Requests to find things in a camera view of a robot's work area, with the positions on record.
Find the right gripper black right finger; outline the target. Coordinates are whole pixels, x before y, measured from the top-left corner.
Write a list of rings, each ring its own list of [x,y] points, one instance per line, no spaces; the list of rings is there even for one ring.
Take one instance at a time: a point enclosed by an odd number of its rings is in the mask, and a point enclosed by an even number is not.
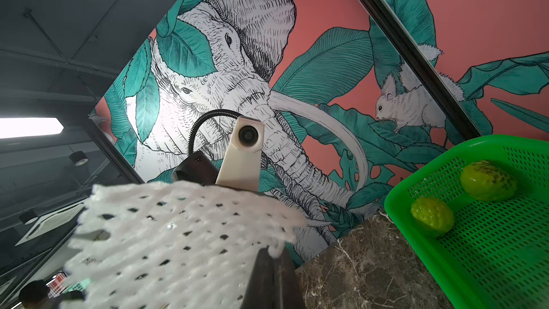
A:
[[[276,259],[276,308],[306,309],[288,249]]]

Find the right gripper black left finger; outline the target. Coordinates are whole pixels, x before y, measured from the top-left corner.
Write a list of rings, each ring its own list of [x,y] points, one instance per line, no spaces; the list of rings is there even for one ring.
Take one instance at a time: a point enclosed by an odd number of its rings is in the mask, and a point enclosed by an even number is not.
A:
[[[275,266],[267,248],[262,248],[257,253],[240,308],[275,308]]]

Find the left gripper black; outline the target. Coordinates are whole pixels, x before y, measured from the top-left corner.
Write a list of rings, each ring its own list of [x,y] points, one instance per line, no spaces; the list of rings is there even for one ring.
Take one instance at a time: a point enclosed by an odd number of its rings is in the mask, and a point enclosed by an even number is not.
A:
[[[214,185],[219,171],[209,157],[196,151],[179,164],[172,172],[172,182],[187,181],[203,186]]]

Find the white foam net sleeve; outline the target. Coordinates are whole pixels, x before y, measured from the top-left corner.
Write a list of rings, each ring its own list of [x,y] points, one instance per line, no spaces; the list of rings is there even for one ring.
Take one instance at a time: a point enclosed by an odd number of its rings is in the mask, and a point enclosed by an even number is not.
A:
[[[80,308],[240,308],[257,253],[276,259],[303,215],[247,191],[189,182],[96,186],[69,240]]]

